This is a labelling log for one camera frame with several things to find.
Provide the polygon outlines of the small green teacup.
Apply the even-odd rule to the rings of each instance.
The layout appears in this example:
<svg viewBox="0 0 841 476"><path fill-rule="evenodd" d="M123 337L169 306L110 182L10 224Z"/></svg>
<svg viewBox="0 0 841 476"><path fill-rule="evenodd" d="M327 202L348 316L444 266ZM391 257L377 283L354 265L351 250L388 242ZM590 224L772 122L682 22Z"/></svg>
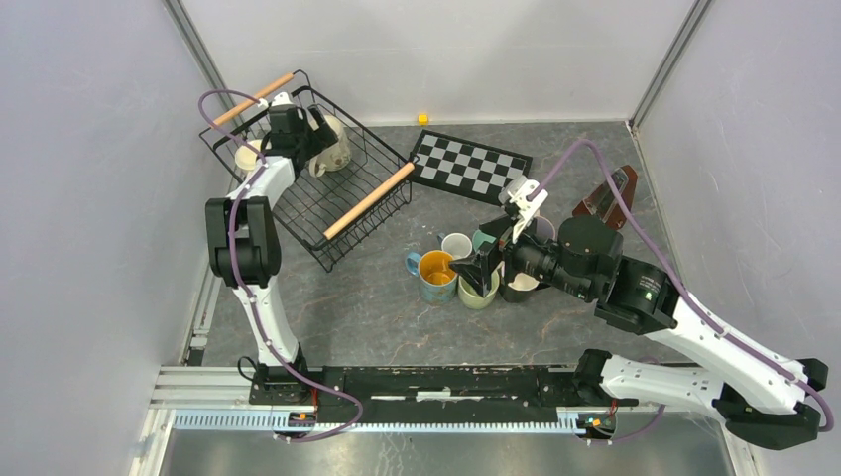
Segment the small green teacup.
<svg viewBox="0 0 841 476"><path fill-rule="evenodd" d="M471 243L474 252L477 252L485 243L493 244L494 242L495 238L492 235L481 230L476 230L472 234Z"/></svg>

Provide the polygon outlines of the grey blue mug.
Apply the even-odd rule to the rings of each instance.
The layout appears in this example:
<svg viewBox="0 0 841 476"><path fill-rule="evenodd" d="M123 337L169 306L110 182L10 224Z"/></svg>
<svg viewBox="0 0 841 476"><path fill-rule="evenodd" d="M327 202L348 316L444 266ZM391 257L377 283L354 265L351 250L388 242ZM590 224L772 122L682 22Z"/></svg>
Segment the grey blue mug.
<svg viewBox="0 0 841 476"><path fill-rule="evenodd" d="M463 233L439 233L437 242L439 249L455 260L467 258L474 252L471 238Z"/></svg>

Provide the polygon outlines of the light green mug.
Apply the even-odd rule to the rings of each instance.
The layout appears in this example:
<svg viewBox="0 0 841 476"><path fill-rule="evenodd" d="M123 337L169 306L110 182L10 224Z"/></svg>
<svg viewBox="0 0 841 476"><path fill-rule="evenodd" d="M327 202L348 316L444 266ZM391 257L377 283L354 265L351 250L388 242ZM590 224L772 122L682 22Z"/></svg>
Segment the light green mug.
<svg viewBox="0 0 841 476"><path fill-rule="evenodd" d="M475 290L465 281L464 278L458 278L457 294L460 301L468 308L479 310L488 307L497 295L500 286L500 276L498 272L493 272L491 275L491 289L485 296L480 296Z"/></svg>

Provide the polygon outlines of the glossy black mug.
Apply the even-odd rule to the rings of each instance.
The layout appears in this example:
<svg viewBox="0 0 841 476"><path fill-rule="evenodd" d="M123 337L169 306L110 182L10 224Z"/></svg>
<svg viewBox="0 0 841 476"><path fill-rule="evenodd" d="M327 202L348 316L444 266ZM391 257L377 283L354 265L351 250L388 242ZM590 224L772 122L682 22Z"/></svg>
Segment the glossy black mug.
<svg viewBox="0 0 841 476"><path fill-rule="evenodd" d="M522 303L532 294L549 288L549 285L524 274L504 275L500 285L502 299L508 303Z"/></svg>

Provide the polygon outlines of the blue bottomed mug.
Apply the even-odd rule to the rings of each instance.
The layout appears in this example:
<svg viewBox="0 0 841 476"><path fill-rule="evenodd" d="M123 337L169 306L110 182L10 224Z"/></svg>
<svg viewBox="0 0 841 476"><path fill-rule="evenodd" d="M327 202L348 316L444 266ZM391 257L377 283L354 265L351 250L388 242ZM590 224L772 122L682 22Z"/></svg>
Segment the blue bottomed mug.
<svg viewBox="0 0 841 476"><path fill-rule="evenodd" d="M421 255L409 253L405 260L407 271L420 280L420 298L432 305L450 302L457 288L457 273L450 268L453 257L441 250Z"/></svg>

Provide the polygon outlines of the pink iridescent mug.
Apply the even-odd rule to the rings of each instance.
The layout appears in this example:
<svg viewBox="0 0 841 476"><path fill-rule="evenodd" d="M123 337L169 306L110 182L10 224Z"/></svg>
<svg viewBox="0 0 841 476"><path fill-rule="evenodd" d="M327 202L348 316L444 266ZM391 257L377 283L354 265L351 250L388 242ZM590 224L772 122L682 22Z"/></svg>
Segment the pink iridescent mug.
<svg viewBox="0 0 841 476"><path fill-rule="evenodd" d="M552 222L545 217L536 216L534 218L535 236L542 242L553 241L556 239L556 229Z"/></svg>

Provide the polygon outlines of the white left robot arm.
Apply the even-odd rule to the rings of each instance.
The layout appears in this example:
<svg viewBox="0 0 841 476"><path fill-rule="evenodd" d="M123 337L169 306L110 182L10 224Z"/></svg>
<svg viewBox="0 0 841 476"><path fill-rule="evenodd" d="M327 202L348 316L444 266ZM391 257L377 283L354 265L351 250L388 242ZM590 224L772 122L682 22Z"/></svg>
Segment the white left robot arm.
<svg viewBox="0 0 841 476"><path fill-rule="evenodd" d="M314 131L303 110L289 101L274 102L266 112L270 131L259 145L236 139L254 153L254 168L228 195L205 204L210 268L242 304L257 343L250 402L315 404L320 394L343 394L309 371L291 331L278 290L282 247L274 216L311 156L307 146Z"/></svg>

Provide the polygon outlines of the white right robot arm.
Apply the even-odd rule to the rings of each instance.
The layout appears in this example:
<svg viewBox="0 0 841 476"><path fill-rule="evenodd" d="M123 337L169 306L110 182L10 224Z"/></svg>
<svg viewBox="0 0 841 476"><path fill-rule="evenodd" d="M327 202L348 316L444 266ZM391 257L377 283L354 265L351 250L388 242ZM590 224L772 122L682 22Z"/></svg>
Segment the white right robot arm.
<svg viewBox="0 0 841 476"><path fill-rule="evenodd" d="M671 271L623 253L622 235L591 216L562 222L552 240L512 228L506 218L486 225L499 237L451 269L479 294L497 270L503 281L524 275L594 304L609 326L667 346L687 367L647 364L588 349L573 373L575 397L586 405L650 402L700 413L753 445L783 450L834 426L822 398L828 368L818 359L789 359L717 317Z"/></svg>

